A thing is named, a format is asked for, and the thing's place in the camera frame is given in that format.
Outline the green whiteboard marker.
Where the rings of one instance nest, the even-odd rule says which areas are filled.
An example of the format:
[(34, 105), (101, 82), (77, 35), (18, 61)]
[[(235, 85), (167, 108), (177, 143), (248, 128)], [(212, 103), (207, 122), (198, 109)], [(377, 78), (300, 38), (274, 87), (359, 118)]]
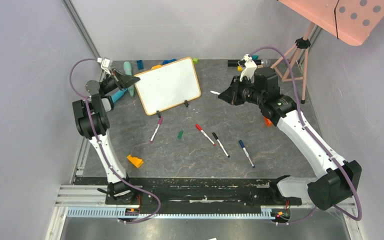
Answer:
[(210, 93), (215, 94), (215, 95), (220, 95), (220, 92), (210, 90)]

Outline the white board orange frame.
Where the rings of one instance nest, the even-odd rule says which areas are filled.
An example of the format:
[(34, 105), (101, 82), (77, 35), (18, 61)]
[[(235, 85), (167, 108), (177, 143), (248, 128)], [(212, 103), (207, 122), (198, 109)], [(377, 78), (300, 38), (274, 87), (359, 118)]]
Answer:
[(144, 112), (155, 115), (199, 98), (202, 94), (191, 57), (146, 70), (135, 75), (135, 84)]

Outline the green marker cap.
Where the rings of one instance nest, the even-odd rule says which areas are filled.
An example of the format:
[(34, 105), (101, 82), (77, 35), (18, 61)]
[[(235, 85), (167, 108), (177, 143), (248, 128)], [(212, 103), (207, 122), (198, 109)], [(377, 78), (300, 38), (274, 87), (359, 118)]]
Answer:
[(178, 139), (181, 139), (181, 138), (182, 138), (182, 136), (183, 136), (183, 133), (184, 133), (184, 131), (183, 131), (183, 130), (181, 130), (181, 131), (178, 133), (178, 136), (177, 136), (177, 138), (178, 138)]

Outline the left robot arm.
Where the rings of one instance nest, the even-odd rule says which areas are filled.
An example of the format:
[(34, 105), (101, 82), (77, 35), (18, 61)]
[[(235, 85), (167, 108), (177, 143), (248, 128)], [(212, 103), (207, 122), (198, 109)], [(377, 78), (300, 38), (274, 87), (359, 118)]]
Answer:
[(84, 100), (72, 103), (75, 125), (79, 134), (91, 143), (104, 167), (109, 204), (131, 204), (137, 198), (137, 190), (129, 183), (129, 176), (121, 165), (110, 138), (110, 121), (107, 112), (114, 109), (114, 101), (108, 93), (115, 89), (131, 87), (140, 81), (137, 76), (111, 70), (110, 76), (101, 82), (89, 80), (85, 89), (90, 94)]

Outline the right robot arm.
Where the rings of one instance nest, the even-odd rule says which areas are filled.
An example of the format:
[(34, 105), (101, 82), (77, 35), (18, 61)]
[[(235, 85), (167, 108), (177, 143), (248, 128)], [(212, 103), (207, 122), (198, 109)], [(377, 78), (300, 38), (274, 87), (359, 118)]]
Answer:
[(218, 98), (233, 106), (257, 105), (261, 114), (295, 144), (310, 164), (315, 175), (311, 180), (288, 175), (276, 180), (268, 191), (273, 203), (282, 204), (288, 198), (307, 199), (320, 210), (327, 210), (348, 198), (358, 199), (362, 167), (356, 160), (345, 160), (315, 132), (296, 102), (281, 93), (274, 69), (258, 68), (253, 79), (234, 76)]

